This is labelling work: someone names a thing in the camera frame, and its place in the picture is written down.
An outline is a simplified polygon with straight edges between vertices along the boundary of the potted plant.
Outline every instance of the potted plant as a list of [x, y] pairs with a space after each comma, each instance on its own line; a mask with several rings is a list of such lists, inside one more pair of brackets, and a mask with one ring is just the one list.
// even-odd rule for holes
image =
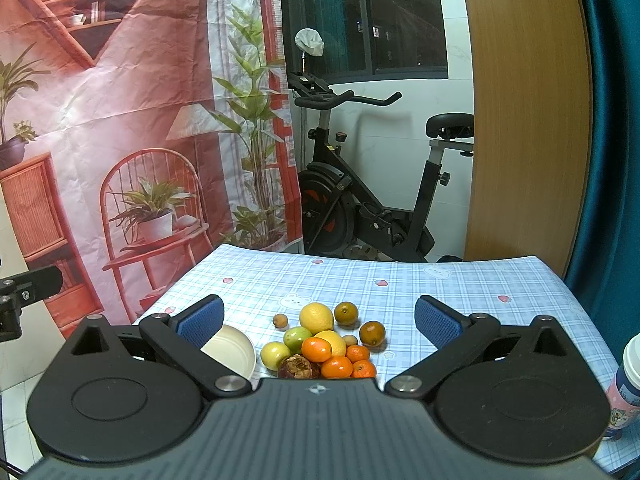
[[171, 236], [176, 209], [184, 207], [184, 201], [193, 198], [177, 182], [149, 182], [139, 178], [140, 190], [112, 192], [121, 195], [127, 207], [122, 213], [109, 221], [118, 222], [118, 227], [124, 226], [127, 234], [134, 226], [138, 227], [137, 240], [155, 242]]
[[264, 33], [260, 9], [252, 9], [253, 14], [232, 5], [233, 16], [228, 20], [232, 32], [228, 38], [233, 50], [233, 58], [243, 75], [235, 84], [227, 79], [214, 77], [220, 86], [232, 97], [228, 104], [235, 116], [210, 111], [211, 115], [224, 124], [225, 133], [236, 134], [244, 147], [241, 167], [251, 174], [244, 181], [257, 210], [238, 206], [233, 212], [236, 229], [221, 234], [222, 241], [251, 249], [265, 249], [276, 246], [286, 236], [284, 206], [274, 204], [273, 173], [268, 170], [268, 160], [273, 156], [276, 142], [283, 139], [270, 131], [268, 123], [276, 118], [271, 110], [271, 95], [266, 79], [270, 66], [264, 53]]
[[38, 84], [31, 77], [49, 73], [48, 70], [34, 69], [33, 66], [41, 59], [24, 62], [24, 57], [34, 44], [32, 43], [28, 46], [12, 63], [5, 64], [0, 59], [0, 139], [2, 140], [2, 145], [0, 145], [0, 171], [22, 162], [25, 144], [37, 137], [31, 123], [28, 121], [14, 123], [15, 137], [11, 139], [7, 139], [7, 131], [4, 127], [4, 115], [11, 99], [23, 88], [38, 91]]
[[[248, 207], [239, 205], [234, 211], [236, 218], [236, 230], [232, 233], [222, 234], [222, 243], [244, 248], [264, 249], [271, 243], [271, 232], [263, 227], [267, 223], [267, 215], [281, 208], [276, 206], [270, 210], [254, 211]], [[278, 231], [286, 224], [284, 220], [278, 220], [274, 230]]]
[[14, 131], [15, 137], [0, 146], [0, 171], [20, 164], [24, 159], [24, 147], [38, 136], [31, 121], [14, 123]]

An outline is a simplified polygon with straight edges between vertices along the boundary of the teal curtain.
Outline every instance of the teal curtain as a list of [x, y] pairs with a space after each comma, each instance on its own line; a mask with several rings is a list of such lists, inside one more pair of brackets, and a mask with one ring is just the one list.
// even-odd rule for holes
[[346, 28], [348, 14], [344, 0], [305, 0], [306, 21], [324, 40], [323, 73], [349, 71]]
[[582, 1], [593, 139], [566, 283], [620, 361], [640, 332], [640, 0]]

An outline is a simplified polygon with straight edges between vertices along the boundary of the printed backdrop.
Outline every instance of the printed backdrop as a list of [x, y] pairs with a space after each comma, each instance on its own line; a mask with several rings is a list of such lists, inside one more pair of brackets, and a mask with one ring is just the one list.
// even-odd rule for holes
[[280, 0], [0, 0], [0, 185], [63, 335], [302, 236]]

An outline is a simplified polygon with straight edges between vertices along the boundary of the plant pot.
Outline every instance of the plant pot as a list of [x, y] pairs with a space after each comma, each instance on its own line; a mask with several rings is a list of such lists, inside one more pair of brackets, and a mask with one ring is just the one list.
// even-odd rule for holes
[[171, 236], [173, 219], [174, 215], [169, 212], [153, 220], [140, 222], [138, 224], [138, 238], [144, 238], [145, 242], [149, 243]]
[[0, 144], [0, 171], [20, 164], [24, 159], [24, 141], [20, 137], [12, 137]]
[[267, 245], [264, 248], [261, 248], [260, 251], [265, 251], [269, 253], [279, 253], [284, 250], [287, 246], [287, 234], [284, 233], [278, 240], [276, 240], [273, 244]]

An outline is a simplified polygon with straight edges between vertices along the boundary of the tile floor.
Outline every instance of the tile floor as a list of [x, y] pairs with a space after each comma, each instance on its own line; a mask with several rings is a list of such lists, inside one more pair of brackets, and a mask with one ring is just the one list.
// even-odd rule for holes
[[42, 455], [27, 425], [26, 405], [42, 374], [2, 392], [2, 429], [6, 459], [27, 471]]

